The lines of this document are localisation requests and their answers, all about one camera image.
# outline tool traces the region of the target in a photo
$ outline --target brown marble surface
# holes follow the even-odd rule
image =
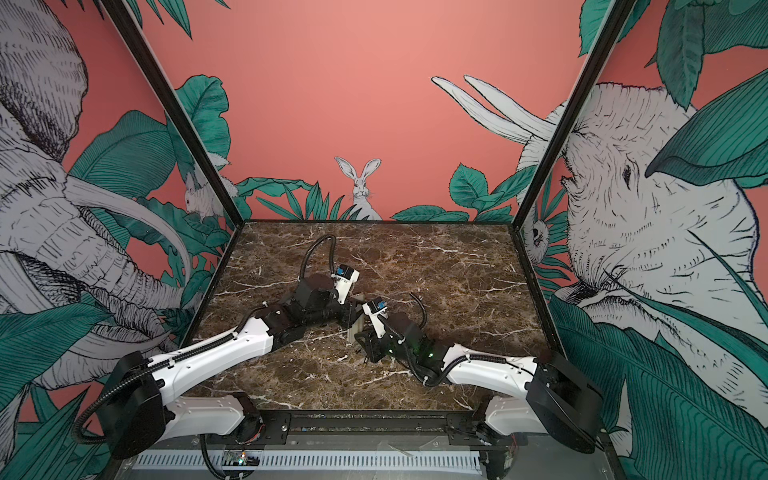
[[[426,333],[447,343],[506,356],[537,355],[546,342],[506,226],[402,223],[249,223],[240,235],[195,341],[235,326],[263,300],[296,284],[307,247],[336,235],[336,265],[360,271],[353,293],[384,298],[391,310],[420,319],[409,297],[423,298]],[[307,269],[326,272],[323,244]],[[365,362],[357,343],[334,324],[243,362],[190,394],[241,390],[261,409],[474,409],[488,391],[474,386],[425,389],[391,359]]]

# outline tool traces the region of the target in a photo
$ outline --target wall mural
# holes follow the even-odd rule
[[[93,478],[107,446],[68,434],[86,395],[123,355],[178,348],[233,224],[172,123],[140,111],[93,138],[65,171],[86,64],[41,0],[2,0],[0,18],[0,478]],[[177,93],[214,163],[226,157],[218,79],[191,78]],[[194,176],[186,210],[153,196],[176,168]],[[159,244],[172,273],[145,273],[126,251],[137,240]],[[89,387],[58,408],[59,389],[79,384]],[[20,415],[29,403],[34,422]]]
[[[584,3],[583,51],[609,4]],[[768,2],[669,2],[646,65],[664,86],[597,85],[526,218],[527,254],[571,360],[604,390],[628,478],[768,478],[768,306],[748,190],[768,179],[768,70],[691,106],[705,55],[768,48],[765,18]],[[556,123],[467,81],[507,118],[441,86],[526,150],[523,130],[546,138]]]

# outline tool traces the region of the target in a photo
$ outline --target green leaf illustration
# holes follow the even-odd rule
[[[727,0],[708,7],[704,16],[704,51],[718,53],[743,45],[768,48],[768,2],[759,2],[741,15],[731,15]]]
[[[91,327],[112,313],[85,303],[58,306],[39,313],[0,315],[0,409],[22,386],[42,374]]]
[[[445,212],[430,218],[432,222],[466,222],[469,221],[469,214],[466,212]]]
[[[497,208],[496,210],[488,210],[478,214],[475,217],[475,222],[503,222],[511,223],[514,217],[509,213],[512,211],[512,207]]]
[[[242,218],[245,220],[251,218],[253,212],[248,206],[248,202],[246,201],[245,197],[234,197],[232,200],[234,201],[235,207],[237,207],[237,211],[240,212],[240,216]]]
[[[165,125],[129,111],[98,135],[69,174],[129,198],[144,198],[159,188],[176,166]]]
[[[558,270],[556,268],[542,268],[540,266],[534,266],[534,270],[536,270],[536,273],[542,277],[542,278],[548,278],[550,280],[554,279],[563,279],[563,280],[569,280],[570,277],[566,275],[562,270]]]
[[[316,182],[306,195],[306,202],[304,204],[305,218],[309,220],[310,215],[312,215],[315,220],[318,220],[317,213],[321,205],[323,205],[323,191],[320,189],[320,182]]]
[[[187,247],[187,251],[190,255],[197,255],[202,252],[213,253],[214,255],[218,254],[214,248],[206,246],[207,236],[187,223],[186,216],[188,213],[186,211],[176,207],[170,202],[163,204],[156,198],[150,200],[140,198],[137,202],[157,214],[160,218],[165,220],[168,225],[173,227],[179,234],[179,237],[181,237],[181,240],[184,242],[184,246]],[[165,253],[169,253],[169,255],[176,251],[168,239],[160,235],[154,228],[144,222],[120,214],[112,214],[112,216],[121,227],[128,230],[132,237],[137,238],[148,245],[159,243],[160,246],[163,247],[163,250],[165,250]]]
[[[632,7],[632,12],[630,12],[629,18],[627,18],[627,23],[624,24],[624,30],[621,31],[621,34],[616,41],[621,41],[627,36],[630,30],[634,27],[634,24],[636,24],[637,21],[640,20],[640,17],[643,16],[648,5],[650,5],[650,0],[637,0],[635,2],[634,7]]]
[[[192,38],[192,30],[190,29],[190,19],[187,15],[187,6],[184,4],[184,0],[157,0],[160,5],[163,5],[165,11],[168,12],[170,17],[184,29],[189,38]]]
[[[495,194],[490,195],[483,195],[482,197],[477,197],[474,202],[472,202],[472,208],[477,210],[478,212],[484,212],[489,208],[498,207],[502,204],[499,200],[503,198],[505,195],[504,192],[497,192]]]
[[[581,36],[581,53],[579,56],[589,53],[594,39],[598,36],[603,17],[611,6],[611,0],[584,0],[579,17],[579,36]]]
[[[482,172],[459,164],[451,177],[449,191],[457,205],[472,208],[472,202],[478,197],[488,195],[488,181]]]
[[[78,413],[87,390],[72,399],[44,423],[16,452],[0,472],[0,480],[51,478],[58,470],[54,462],[66,462],[59,458],[59,450],[69,436],[69,428]]]
[[[648,480],[768,475],[768,433],[674,354],[634,329],[592,323],[583,310],[556,296],[549,309],[568,358],[603,389],[601,416],[609,430],[616,425],[626,382],[639,475]],[[713,458],[727,458],[727,467]]]
[[[704,7],[680,10],[670,3],[657,46],[659,75],[675,103],[690,106],[704,60]]]
[[[259,203],[261,203],[265,207],[269,208],[270,210],[272,210],[276,214],[281,215],[281,216],[287,218],[288,220],[301,220],[296,215],[290,213],[288,210],[282,208],[280,205],[273,204],[272,202],[270,202],[266,198],[256,197],[256,200],[258,200]]]
[[[406,208],[392,215],[392,218],[401,222],[426,222],[432,217],[445,213],[445,208],[435,205],[417,205]]]
[[[741,15],[761,0],[730,0],[728,11],[731,15]]]
[[[192,300],[195,293],[205,292],[210,284],[213,274],[207,270],[200,270],[192,274],[190,282],[184,287],[184,293],[181,296],[181,305],[187,305]]]
[[[181,7],[184,7],[184,2],[181,0],[160,1],[166,10],[168,10],[167,4],[169,3],[181,3]],[[184,9],[184,17],[186,18],[186,16],[187,11]],[[221,80],[205,75],[191,77],[184,82],[181,88],[176,90],[176,93],[181,105],[192,120],[197,134],[200,135],[205,149],[212,154],[227,158],[230,153],[230,128],[221,114],[229,109],[230,104],[227,100],[227,93],[221,86]],[[194,159],[174,123],[167,116],[166,119],[168,134],[173,142],[176,161],[179,164],[179,173],[181,178],[186,181],[188,174],[194,176]]]
[[[552,255],[557,255],[558,253],[567,253],[567,252],[568,252],[567,245],[552,245],[547,249],[547,256],[551,257]]]
[[[645,176],[694,185],[768,174],[768,70],[712,100],[664,145]]]
[[[497,205],[503,204],[505,201],[522,192],[524,188],[531,184],[535,173],[536,165],[531,165],[530,167],[519,170],[514,175],[511,175],[509,178],[507,178],[507,180],[501,182],[491,192],[492,194],[504,192],[504,196],[499,199]]]
[[[568,271],[571,270],[571,266],[568,265],[566,262],[560,261],[554,257],[544,257],[544,259],[541,261],[542,265],[547,266],[558,266],[560,268],[566,269]]]
[[[339,208],[341,208],[341,200],[343,200],[344,196],[342,195],[339,197],[339,199],[333,204],[333,208],[331,208],[331,213],[329,215],[330,220],[338,220],[339,218]]]
[[[290,209],[293,210],[293,213],[300,218],[301,220],[304,220],[304,213],[301,211],[301,205],[299,204],[299,201],[296,199],[296,195],[293,194],[292,191],[288,187],[286,187],[285,184],[283,184],[283,190],[286,193],[286,197],[288,197],[288,204],[290,205]],[[310,217],[310,212],[306,212],[307,219]]]
[[[286,188],[289,190],[295,190],[297,188],[309,190],[312,188],[312,185],[309,185],[304,180],[281,180],[279,178],[251,177],[236,184],[235,187],[237,188],[238,197],[248,197],[253,193],[254,190],[264,192],[270,197],[282,197],[286,193]]]

